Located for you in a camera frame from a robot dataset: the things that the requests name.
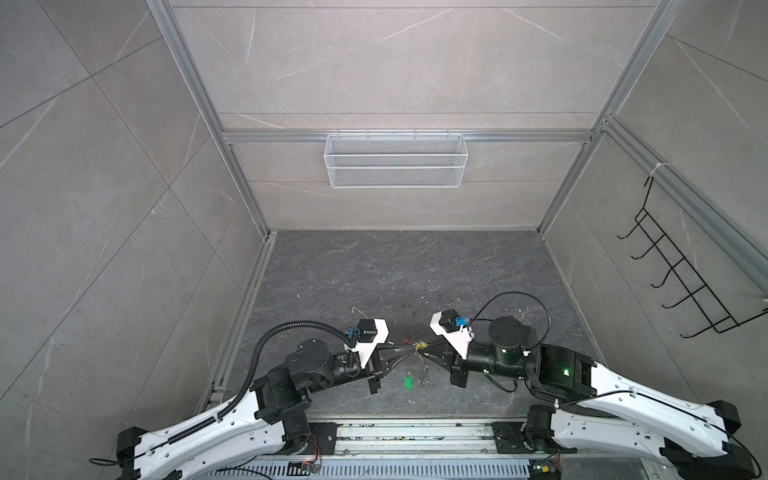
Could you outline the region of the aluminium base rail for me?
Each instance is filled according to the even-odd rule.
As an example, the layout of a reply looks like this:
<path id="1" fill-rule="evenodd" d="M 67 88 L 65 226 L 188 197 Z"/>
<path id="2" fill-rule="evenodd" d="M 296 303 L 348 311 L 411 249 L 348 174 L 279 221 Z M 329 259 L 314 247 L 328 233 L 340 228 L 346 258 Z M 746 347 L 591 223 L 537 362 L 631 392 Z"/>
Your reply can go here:
<path id="1" fill-rule="evenodd" d="M 656 460 L 665 446 L 664 437 L 637 424 L 617 418 L 601 418 L 557 411 L 529 413 L 529 426 L 552 430 L 554 440 L 577 451 L 612 452 Z M 424 420 L 334 422 L 339 424 L 335 453 L 497 452 L 490 424 L 480 420 Z"/>

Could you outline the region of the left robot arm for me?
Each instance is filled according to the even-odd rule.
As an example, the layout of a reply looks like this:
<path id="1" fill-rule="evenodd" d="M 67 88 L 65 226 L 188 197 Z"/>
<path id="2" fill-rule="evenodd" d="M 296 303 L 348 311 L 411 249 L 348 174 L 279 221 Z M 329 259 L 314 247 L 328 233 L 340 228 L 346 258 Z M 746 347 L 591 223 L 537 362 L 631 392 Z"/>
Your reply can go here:
<path id="1" fill-rule="evenodd" d="M 270 339 L 294 329 L 328 333 L 343 343 L 332 353 L 318 339 L 301 343 L 263 376 L 256 370 Z M 390 345 L 383 319 L 363 319 L 343 332 L 318 321 L 290 321 L 269 329 L 257 342 L 246 378 L 236 395 L 185 421 L 156 431 L 123 430 L 114 459 L 92 459 L 116 466 L 123 479 L 196 479 L 236 469 L 237 461 L 261 455 L 291 454 L 312 437 L 306 412 L 313 392 L 366 380 L 376 393 L 389 367 L 414 348 Z"/>

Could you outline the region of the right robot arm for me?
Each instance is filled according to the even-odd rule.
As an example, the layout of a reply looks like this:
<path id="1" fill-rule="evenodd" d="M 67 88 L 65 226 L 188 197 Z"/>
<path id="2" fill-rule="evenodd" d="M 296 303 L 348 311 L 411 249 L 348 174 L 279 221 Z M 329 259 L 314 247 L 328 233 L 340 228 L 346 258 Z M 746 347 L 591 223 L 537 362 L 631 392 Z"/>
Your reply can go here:
<path id="1" fill-rule="evenodd" d="M 557 454 L 580 449 L 635 455 L 673 468 L 682 479 L 759 479 L 763 470 L 736 439 L 737 408 L 726 401 L 686 401 L 635 382 L 574 350 L 545 343 L 508 315 L 489 321 L 485 342 L 471 318 L 434 314 L 439 342 L 423 349 L 450 381 L 465 387 L 470 373 L 523 382 L 538 399 L 522 436 L 528 449 Z"/>

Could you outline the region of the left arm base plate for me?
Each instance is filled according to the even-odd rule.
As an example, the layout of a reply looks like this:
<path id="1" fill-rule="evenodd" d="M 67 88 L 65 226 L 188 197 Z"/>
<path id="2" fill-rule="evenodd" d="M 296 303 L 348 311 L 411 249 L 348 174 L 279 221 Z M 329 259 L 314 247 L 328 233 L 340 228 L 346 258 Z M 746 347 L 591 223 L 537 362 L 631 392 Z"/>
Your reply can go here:
<path id="1" fill-rule="evenodd" d="M 314 456 L 315 449 L 318 449 L 319 456 L 333 455 L 337 444 L 339 424 L 334 422 L 310 422 L 309 427 L 310 436 L 300 454 Z"/>

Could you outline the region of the metal keyring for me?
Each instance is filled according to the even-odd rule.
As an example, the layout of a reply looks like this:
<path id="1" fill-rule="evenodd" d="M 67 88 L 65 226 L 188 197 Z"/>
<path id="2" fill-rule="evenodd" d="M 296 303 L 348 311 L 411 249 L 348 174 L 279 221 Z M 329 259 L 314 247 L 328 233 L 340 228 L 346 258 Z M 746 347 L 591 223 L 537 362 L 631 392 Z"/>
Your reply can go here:
<path id="1" fill-rule="evenodd" d="M 414 352 L 408 369 L 413 388 L 424 387 L 429 382 L 429 373 L 428 360 L 420 352 Z"/>

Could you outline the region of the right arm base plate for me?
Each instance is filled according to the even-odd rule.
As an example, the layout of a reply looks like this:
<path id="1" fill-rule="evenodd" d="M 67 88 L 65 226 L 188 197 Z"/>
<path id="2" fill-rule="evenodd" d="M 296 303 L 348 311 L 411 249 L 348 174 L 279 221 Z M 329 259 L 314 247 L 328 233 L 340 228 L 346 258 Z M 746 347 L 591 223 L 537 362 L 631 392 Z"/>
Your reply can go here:
<path id="1" fill-rule="evenodd" d="M 501 421 L 490 424 L 497 452 L 500 454 L 546 453 L 572 454 L 554 440 L 554 433 L 545 427 L 529 426 L 523 421 Z"/>

